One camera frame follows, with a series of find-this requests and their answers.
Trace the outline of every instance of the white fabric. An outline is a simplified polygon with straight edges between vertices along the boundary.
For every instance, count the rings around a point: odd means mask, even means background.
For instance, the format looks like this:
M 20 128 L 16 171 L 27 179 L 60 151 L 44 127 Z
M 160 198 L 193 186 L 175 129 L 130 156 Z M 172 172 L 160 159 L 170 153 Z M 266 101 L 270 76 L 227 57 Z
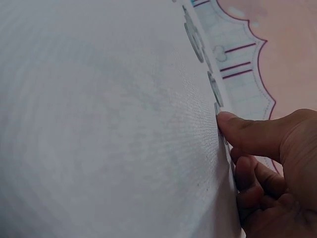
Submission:
M 1 237 L 239 236 L 178 3 L 0 1 Z

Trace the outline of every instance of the maroon stripe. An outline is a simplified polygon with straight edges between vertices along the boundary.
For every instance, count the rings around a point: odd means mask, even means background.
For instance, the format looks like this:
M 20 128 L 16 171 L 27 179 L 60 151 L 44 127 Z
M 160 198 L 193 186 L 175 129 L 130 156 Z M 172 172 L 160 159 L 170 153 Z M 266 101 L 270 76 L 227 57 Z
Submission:
M 243 48 L 247 48 L 247 47 L 250 47 L 250 46 L 255 46 L 255 45 L 256 45 L 256 43 L 252 43 L 252 44 L 249 44 L 249 45 L 246 45 L 246 46 L 240 46 L 240 47 L 237 47 L 237 48 L 234 48 L 234 49 L 227 50 L 227 51 L 225 51 L 225 53 L 237 51 L 237 50 L 240 50 L 240 49 L 243 49 Z
M 237 67 L 240 67 L 240 66 L 248 65 L 248 64 L 251 64 L 251 62 L 241 63 L 241 64 L 237 64 L 237 65 L 234 65 L 234 66 L 231 66 L 231 67 L 228 67 L 228 68 L 223 68 L 223 69 L 220 70 L 220 72 L 223 72 L 223 71 L 226 71 L 226 70 L 230 70 L 232 68 L 237 68 Z
M 200 5 L 205 4 L 205 3 L 207 3 L 207 2 L 210 2 L 210 0 L 201 2 L 201 3 L 197 4 L 197 5 L 195 5 L 194 7 L 200 6 Z
M 249 70 L 242 71 L 242 72 L 239 72 L 239 73 L 234 73 L 234 74 L 231 74 L 231 75 L 228 75 L 228 76 L 224 76 L 222 79 L 231 78 L 231 77 L 234 77 L 234 76 L 237 76 L 237 75 L 240 75 L 240 74 L 244 74 L 244 73 L 248 73 L 248 72 L 251 72 L 251 71 L 253 71 L 253 69 L 249 69 Z

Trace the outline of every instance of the skin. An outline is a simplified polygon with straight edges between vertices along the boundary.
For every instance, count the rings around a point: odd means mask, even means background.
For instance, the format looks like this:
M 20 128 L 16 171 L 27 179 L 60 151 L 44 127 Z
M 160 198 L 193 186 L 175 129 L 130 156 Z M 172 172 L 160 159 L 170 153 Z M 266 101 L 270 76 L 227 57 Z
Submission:
M 277 120 L 243 120 L 222 112 L 220 130 L 233 146 L 237 205 L 247 238 L 317 237 L 317 112 Z M 266 156 L 284 177 L 258 162 Z

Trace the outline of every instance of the finger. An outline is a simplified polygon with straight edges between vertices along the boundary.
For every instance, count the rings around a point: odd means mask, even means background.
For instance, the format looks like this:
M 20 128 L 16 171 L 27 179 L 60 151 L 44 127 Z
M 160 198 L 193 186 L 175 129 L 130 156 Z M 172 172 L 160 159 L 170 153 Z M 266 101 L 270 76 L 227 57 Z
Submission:
M 277 205 L 277 201 L 268 195 L 263 196 L 260 201 L 260 207 L 262 210 L 275 207 L 276 205 Z
M 248 157 L 240 157 L 236 162 L 235 180 L 239 191 L 250 188 L 255 183 L 254 169 Z
M 228 142 L 241 151 L 270 157 L 280 163 L 279 151 L 283 140 L 301 123 L 317 112 L 308 109 L 296 112 L 277 120 L 244 120 L 228 112 L 217 116 L 218 126 Z
M 254 169 L 257 181 L 260 183 L 266 194 L 270 195 L 274 199 L 278 199 L 286 192 L 287 185 L 285 179 L 259 162 L 254 156 L 247 155 L 237 148 L 233 148 L 230 155 L 232 160 L 236 161 L 236 163 L 240 160 L 236 158 L 241 155 L 250 159 L 251 167 Z
M 249 157 L 250 155 L 248 155 L 247 153 L 244 153 L 238 148 L 232 148 L 230 151 L 230 156 L 234 164 L 236 164 L 240 157 Z
M 278 199 L 286 191 L 287 185 L 285 179 L 264 164 L 258 162 L 255 157 L 253 157 L 253 161 L 256 163 L 254 169 L 255 175 L 265 193 L 274 199 Z
M 252 162 L 248 157 L 241 157 L 237 161 L 235 180 L 240 193 L 237 204 L 240 209 L 252 208 L 259 205 L 264 191 L 256 181 Z
M 238 193 L 237 205 L 239 210 L 259 208 L 264 192 L 260 186 L 253 186 L 245 191 Z

